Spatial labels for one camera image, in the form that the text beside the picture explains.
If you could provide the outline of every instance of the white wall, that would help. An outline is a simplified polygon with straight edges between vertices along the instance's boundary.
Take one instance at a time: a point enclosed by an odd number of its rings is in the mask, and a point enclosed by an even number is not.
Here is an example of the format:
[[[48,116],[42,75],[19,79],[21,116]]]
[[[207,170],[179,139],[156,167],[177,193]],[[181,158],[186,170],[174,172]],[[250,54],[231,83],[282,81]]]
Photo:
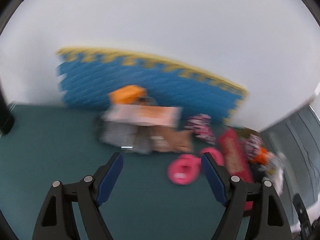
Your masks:
[[[300,0],[25,0],[0,37],[9,101],[60,104],[55,51],[105,46],[210,70],[250,93],[233,123],[263,129],[320,81],[320,28]]]

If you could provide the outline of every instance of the pink round object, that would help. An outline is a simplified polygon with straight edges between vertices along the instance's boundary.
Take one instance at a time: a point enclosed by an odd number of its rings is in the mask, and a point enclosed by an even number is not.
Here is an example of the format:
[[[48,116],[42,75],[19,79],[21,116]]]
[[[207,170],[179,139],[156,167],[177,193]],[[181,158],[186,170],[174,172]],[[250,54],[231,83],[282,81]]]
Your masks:
[[[168,167],[168,178],[179,185],[188,185],[196,180],[200,173],[200,159],[192,154],[182,154]]]
[[[216,161],[216,163],[220,166],[224,166],[224,159],[223,156],[221,154],[221,152],[219,152],[217,149],[213,148],[213,147],[207,147],[204,148],[201,152],[200,152],[200,157],[204,154],[204,153],[210,153],[212,158],[214,158],[214,160]]]

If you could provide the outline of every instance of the green table surface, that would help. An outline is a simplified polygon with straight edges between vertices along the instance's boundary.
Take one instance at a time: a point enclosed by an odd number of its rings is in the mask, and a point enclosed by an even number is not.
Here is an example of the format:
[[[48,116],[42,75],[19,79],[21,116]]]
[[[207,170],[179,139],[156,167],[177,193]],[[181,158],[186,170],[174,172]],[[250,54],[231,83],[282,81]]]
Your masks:
[[[55,180],[78,182],[104,165],[119,148],[94,134],[97,111],[17,105],[12,131],[0,138],[0,209],[20,240],[32,238],[43,200]],[[217,136],[222,126],[213,126]],[[206,143],[193,140],[195,154]],[[167,167],[177,153],[122,153],[124,167],[101,214],[115,240],[211,239],[224,212],[204,176],[172,184]],[[73,204],[81,239],[87,239]],[[243,239],[244,218],[237,239]]]

